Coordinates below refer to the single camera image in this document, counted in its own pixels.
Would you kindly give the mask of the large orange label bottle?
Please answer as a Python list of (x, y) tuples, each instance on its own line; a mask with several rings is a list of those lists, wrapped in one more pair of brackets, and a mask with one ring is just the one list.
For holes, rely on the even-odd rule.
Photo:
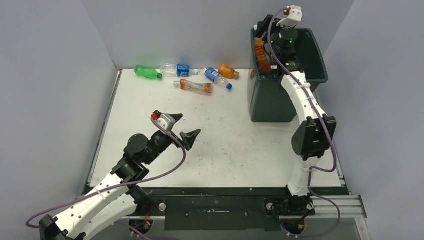
[(254, 43), (254, 52), (255, 52), (258, 70), (262, 73), (268, 74), (272, 71), (272, 66), (270, 63), (270, 59), (264, 48), (265, 35), (266, 35), (266, 32), (264, 32), (261, 37), (255, 37), (253, 40), (253, 43)]

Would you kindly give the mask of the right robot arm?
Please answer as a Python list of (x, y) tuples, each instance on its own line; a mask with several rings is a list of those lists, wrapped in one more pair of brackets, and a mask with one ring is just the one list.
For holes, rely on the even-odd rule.
[(328, 80), (324, 58), (313, 32), (299, 28), (299, 9), (284, 18), (268, 15), (250, 32), (250, 69), (246, 83), (249, 117), (257, 123), (297, 123), (288, 139), (292, 157), (283, 209), (296, 214), (311, 195), (318, 162), (334, 150), (336, 119), (319, 105), (314, 92)]

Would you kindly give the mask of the green plastic bottle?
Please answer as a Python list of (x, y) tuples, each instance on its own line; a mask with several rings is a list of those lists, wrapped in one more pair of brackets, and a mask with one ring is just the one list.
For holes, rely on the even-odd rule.
[(163, 78), (163, 75), (156, 71), (154, 68), (143, 65), (136, 65), (134, 73), (138, 77), (146, 78), (149, 80), (161, 80)]

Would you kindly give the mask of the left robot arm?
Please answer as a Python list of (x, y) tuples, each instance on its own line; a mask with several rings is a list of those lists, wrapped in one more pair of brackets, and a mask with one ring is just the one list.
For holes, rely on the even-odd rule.
[[(40, 213), (43, 216), (37, 226), (40, 239), (90, 240), (125, 216), (144, 215), (151, 201), (140, 184), (162, 179), (180, 168), (201, 132), (197, 129), (177, 136), (172, 129), (182, 117), (181, 113), (154, 111), (150, 119), (158, 131), (151, 138), (141, 133), (131, 136), (122, 158), (88, 194)], [(171, 170), (147, 178), (146, 166), (171, 145), (182, 150), (181, 161)]]

